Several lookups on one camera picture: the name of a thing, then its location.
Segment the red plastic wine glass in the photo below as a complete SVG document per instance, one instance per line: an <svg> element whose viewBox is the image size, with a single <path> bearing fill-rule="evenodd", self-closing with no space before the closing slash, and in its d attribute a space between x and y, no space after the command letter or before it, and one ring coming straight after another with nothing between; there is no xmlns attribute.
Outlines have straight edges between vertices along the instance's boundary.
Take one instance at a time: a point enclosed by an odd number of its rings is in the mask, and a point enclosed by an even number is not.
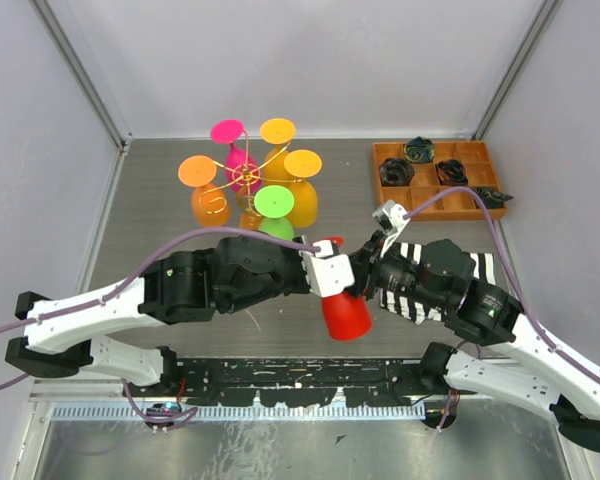
<svg viewBox="0 0 600 480"><path fill-rule="evenodd" d="M361 298L352 297L346 289L341 294L321 298L328 333L332 339L341 342L361 338L372 327L366 302Z"/></svg>

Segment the green plastic wine glass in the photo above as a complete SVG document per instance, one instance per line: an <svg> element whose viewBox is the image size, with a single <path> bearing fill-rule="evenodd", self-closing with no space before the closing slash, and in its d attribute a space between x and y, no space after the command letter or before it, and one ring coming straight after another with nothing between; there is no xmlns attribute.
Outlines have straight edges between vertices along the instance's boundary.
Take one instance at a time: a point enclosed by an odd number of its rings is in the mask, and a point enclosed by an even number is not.
<svg viewBox="0 0 600 480"><path fill-rule="evenodd" d="M294 205L294 196L288 188L280 185L261 188L254 197L254 206L262 217L258 230L272 237L291 241L295 232L287 215Z"/></svg>

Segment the orange plastic wine glass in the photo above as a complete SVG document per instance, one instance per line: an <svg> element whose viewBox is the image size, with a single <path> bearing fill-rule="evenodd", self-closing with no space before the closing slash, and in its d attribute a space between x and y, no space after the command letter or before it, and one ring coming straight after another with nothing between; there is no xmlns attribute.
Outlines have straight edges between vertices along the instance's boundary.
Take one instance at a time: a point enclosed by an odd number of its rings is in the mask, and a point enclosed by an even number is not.
<svg viewBox="0 0 600 480"><path fill-rule="evenodd" d="M180 182L193 189L191 209L203 227L224 226L231 216L224 191L213 183L217 170L214 161L204 155L190 156L178 168Z"/></svg>

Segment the gold wire wine glass rack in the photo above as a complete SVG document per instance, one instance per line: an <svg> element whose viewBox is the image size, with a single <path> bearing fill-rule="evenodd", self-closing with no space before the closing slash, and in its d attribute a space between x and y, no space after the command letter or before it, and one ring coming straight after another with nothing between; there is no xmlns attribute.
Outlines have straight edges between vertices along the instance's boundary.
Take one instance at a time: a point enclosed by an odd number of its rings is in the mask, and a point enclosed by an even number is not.
<svg viewBox="0 0 600 480"><path fill-rule="evenodd" d="M213 142L226 144L229 148L223 163L213 162L225 173L227 181L220 186L208 183L194 189L191 206L197 222L203 227L225 225L231 215L231 207L225 191L230 190L234 193L237 205L241 209L239 227L257 230L263 216L255 207L255 196L264 184L264 169L288 152L293 135L282 136L283 143L276 145L271 158L261 165L251 157L249 135L241 121L226 119L218 122L212 127L210 138Z"/></svg>

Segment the yellow wine glass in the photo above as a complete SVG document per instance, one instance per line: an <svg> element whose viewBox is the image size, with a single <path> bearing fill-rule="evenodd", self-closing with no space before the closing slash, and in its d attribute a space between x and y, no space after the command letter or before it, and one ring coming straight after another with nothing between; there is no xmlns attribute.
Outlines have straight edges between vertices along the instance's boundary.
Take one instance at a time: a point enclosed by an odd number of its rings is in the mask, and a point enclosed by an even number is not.
<svg viewBox="0 0 600 480"><path fill-rule="evenodd" d="M294 207L288 219L296 228L307 228L318 215L318 195L309 179L321 171L322 160L317 153L300 149L285 158L284 167L293 178L288 188L294 196Z"/></svg>
<svg viewBox="0 0 600 480"><path fill-rule="evenodd" d="M266 155L261 172L268 184L289 182L293 176L286 170L284 161L295 136L295 125L285 118L272 118L260 127L260 136L272 149Z"/></svg>

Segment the magenta plastic wine glass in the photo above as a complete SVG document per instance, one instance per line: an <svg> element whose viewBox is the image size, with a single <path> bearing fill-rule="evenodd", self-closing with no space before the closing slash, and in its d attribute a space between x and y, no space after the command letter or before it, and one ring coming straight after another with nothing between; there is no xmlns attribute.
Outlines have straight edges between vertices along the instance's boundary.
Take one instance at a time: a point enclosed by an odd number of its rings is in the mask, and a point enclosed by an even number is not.
<svg viewBox="0 0 600 480"><path fill-rule="evenodd" d="M229 188L236 194L256 192L262 185L257 165L244 149L237 146L237 141L246 136L242 122L236 119L222 120L212 127L210 136L215 143L226 144L229 148L224 163Z"/></svg>

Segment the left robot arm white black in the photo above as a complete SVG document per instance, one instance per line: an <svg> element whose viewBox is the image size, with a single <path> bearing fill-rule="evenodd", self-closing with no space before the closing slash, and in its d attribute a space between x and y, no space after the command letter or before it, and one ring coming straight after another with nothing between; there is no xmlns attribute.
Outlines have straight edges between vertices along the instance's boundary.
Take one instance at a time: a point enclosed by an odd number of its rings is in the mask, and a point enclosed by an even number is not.
<svg viewBox="0 0 600 480"><path fill-rule="evenodd" d="M295 249L245 236L214 248L174 252L124 279L85 294L51 300L19 295L24 333L8 342L5 360L35 378L92 372L148 387L158 396L180 384L177 356L166 347L141 349L111 339L133 328L208 322L310 287Z"/></svg>

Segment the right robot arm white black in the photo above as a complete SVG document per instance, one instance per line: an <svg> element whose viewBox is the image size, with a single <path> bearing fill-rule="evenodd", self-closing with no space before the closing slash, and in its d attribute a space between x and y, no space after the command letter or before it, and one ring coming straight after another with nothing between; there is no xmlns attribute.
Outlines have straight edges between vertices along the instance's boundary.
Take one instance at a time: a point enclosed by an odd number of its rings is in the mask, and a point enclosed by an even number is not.
<svg viewBox="0 0 600 480"><path fill-rule="evenodd" d="M467 390L498 398L557 425L571 442L600 453L600 365L533 319L529 309L500 287L475 277L476 263L449 239L422 246L417 260L376 232L351 254L354 294L383 290L439 313L462 340L488 347L526 368L508 374L441 343L422 357L424 390Z"/></svg>

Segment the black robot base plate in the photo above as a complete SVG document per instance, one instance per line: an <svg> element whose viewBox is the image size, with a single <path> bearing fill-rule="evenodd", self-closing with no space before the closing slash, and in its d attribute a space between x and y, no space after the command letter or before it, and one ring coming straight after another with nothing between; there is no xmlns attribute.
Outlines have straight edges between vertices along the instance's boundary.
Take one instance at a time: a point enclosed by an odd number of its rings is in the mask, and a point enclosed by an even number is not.
<svg viewBox="0 0 600 480"><path fill-rule="evenodd" d="M422 380L416 362L400 358L183 358L169 383L129 390L136 398L181 394L192 406L269 408L325 407L338 394L348 408L411 406L447 393Z"/></svg>

